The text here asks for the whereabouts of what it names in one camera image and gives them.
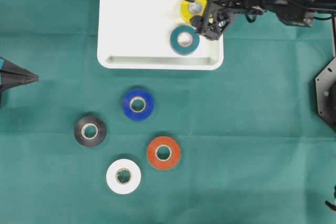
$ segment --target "blue tape roll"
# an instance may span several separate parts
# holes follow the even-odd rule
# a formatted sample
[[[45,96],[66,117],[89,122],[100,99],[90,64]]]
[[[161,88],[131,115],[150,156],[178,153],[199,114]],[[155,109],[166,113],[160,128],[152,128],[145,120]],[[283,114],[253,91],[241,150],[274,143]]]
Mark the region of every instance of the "blue tape roll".
[[[183,32],[189,33],[193,38],[192,43],[187,47],[181,46],[177,41],[177,38]],[[178,26],[173,30],[172,34],[170,35],[170,44],[173,50],[179,55],[191,54],[197,49],[199,43],[200,43],[200,36],[197,33],[195,33],[195,29],[192,28],[191,26]]]
[[[131,101],[136,97],[142,98],[145,102],[145,107],[140,112],[133,111],[131,108]],[[154,99],[152,95],[144,89],[132,89],[122,98],[121,106],[124,114],[129,119],[133,121],[142,121],[152,114],[154,109]]]

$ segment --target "tape roll hole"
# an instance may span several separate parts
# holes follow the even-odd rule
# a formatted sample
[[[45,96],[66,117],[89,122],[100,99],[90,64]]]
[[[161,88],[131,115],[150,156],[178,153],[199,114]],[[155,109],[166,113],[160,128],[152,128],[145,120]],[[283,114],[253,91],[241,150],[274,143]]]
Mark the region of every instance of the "tape roll hole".
[[[198,15],[202,12],[203,6],[200,2],[192,2],[188,6],[188,10],[192,15]]]
[[[172,150],[167,145],[160,145],[156,148],[156,157],[161,161],[167,161],[172,156]]]
[[[134,97],[130,101],[130,109],[135,113],[140,113],[146,108],[146,101],[142,97]]]
[[[131,180],[131,172],[127,168],[121,168],[116,173],[116,180],[119,184],[125,185]]]
[[[189,47],[193,43],[193,36],[190,33],[183,31],[177,36],[177,43],[181,47]]]
[[[98,127],[93,123],[87,123],[82,127],[81,133],[86,140],[92,140],[98,135]]]

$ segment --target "yellow tape roll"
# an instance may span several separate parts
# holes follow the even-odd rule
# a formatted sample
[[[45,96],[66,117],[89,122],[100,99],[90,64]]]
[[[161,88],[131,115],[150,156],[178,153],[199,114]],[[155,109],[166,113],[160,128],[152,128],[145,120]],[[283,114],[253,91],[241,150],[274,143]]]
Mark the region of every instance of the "yellow tape roll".
[[[195,15],[203,15],[206,4],[206,0],[195,0],[193,3],[183,0],[181,3],[181,17],[184,21],[190,24],[190,19],[192,17]]]

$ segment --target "black metal bracket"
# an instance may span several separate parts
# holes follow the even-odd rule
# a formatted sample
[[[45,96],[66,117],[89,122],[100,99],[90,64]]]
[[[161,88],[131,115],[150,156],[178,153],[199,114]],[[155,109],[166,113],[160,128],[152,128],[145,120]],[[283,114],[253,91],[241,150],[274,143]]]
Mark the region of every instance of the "black metal bracket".
[[[333,38],[333,56],[336,57],[336,21],[333,18],[332,23],[332,38]]]

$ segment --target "white tape roll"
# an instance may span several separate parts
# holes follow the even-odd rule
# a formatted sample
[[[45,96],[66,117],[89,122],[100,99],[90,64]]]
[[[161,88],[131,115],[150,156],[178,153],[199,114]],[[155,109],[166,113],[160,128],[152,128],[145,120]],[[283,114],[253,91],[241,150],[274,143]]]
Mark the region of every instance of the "white tape roll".
[[[127,170],[130,173],[129,181],[122,183],[118,180],[118,173]],[[106,172],[106,182],[110,189],[117,194],[130,194],[140,184],[141,172],[138,165],[129,159],[114,161]]]

